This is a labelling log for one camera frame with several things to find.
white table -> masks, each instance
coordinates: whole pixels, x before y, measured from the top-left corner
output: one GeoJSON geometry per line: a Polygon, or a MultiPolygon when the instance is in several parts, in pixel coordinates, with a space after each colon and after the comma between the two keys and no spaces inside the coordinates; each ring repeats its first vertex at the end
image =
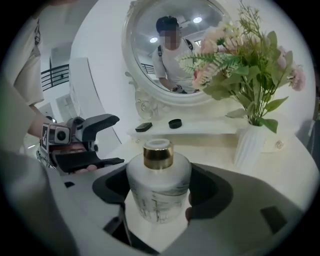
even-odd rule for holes
{"type": "MultiPolygon", "coordinates": [[[[233,164],[236,135],[173,135],[167,138],[174,144],[174,151],[183,154],[192,163],[225,169],[226,175],[228,172],[238,172],[233,164]]],[[[142,153],[144,142],[131,139],[107,157],[119,157],[128,162],[142,153]]],[[[303,213],[309,208],[320,181],[314,160],[296,137],[279,152],[262,153],[254,171],[243,174],[266,182],[303,213]]],[[[187,227],[184,211],[177,220],[168,224],[154,225],[144,220],[131,193],[126,199],[126,217],[129,229],[159,252],[164,251],[187,227]]]]}

person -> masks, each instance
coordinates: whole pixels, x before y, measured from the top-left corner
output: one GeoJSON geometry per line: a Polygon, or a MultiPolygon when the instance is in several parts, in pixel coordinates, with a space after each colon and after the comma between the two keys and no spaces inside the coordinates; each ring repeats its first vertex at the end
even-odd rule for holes
{"type": "Polygon", "coordinates": [[[192,94],[193,76],[179,66],[177,57],[192,54],[199,46],[188,39],[182,38],[178,21],[175,17],[164,16],[157,20],[156,30],[160,45],[152,53],[154,72],[160,83],[168,90],[176,93],[192,94]]]}
{"type": "MultiPolygon", "coordinates": [[[[1,66],[1,83],[3,85],[2,97],[7,95],[7,99],[10,100],[3,98],[2,104],[6,106],[7,110],[16,112],[16,116],[10,116],[9,119],[6,120],[8,128],[3,128],[3,130],[10,132],[11,126],[23,130],[25,126],[28,126],[27,133],[40,139],[42,136],[43,124],[54,123],[52,120],[42,115],[35,106],[37,103],[44,100],[41,83],[41,54],[39,50],[41,45],[39,16],[48,6],[60,6],[77,1],[78,0],[49,0],[47,4],[43,5],[25,22],[12,42],[1,66]]],[[[2,149],[16,149],[18,140],[15,141],[13,138],[16,135],[17,134],[2,136],[0,140],[2,149]]],[[[81,143],[64,146],[64,150],[71,151],[75,149],[84,149],[84,146],[81,143]]],[[[23,147],[20,147],[19,152],[24,152],[23,147]]],[[[97,168],[90,166],[89,169],[92,171],[97,168]]]]}

white shelf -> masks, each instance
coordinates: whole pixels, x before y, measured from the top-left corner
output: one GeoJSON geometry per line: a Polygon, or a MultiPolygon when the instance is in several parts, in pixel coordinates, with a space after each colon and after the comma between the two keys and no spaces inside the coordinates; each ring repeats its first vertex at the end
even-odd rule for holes
{"type": "Polygon", "coordinates": [[[244,128],[247,122],[244,119],[231,119],[227,117],[214,118],[212,120],[182,120],[182,126],[177,129],[171,129],[168,121],[161,120],[152,122],[153,126],[145,132],[136,132],[131,128],[127,134],[133,138],[145,138],[161,135],[219,135],[235,134],[238,129],[244,128]]]}

gold bottle cap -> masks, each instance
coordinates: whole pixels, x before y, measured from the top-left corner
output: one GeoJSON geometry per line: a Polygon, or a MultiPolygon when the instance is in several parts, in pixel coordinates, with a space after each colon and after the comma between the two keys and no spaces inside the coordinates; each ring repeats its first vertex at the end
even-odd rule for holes
{"type": "Polygon", "coordinates": [[[154,170],[166,169],[174,163],[174,145],[168,139],[148,140],[143,146],[143,163],[154,170]]]}

ceiling light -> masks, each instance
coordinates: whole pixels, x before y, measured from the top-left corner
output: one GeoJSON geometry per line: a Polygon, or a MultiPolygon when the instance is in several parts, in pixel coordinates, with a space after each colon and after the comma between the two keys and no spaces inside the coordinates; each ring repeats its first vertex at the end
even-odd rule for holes
{"type": "Polygon", "coordinates": [[[196,18],[193,19],[194,23],[200,23],[201,21],[202,21],[201,17],[196,17],[196,18]]]}
{"type": "Polygon", "coordinates": [[[157,37],[152,37],[150,39],[150,43],[155,43],[156,41],[158,41],[158,38],[157,37]]]}

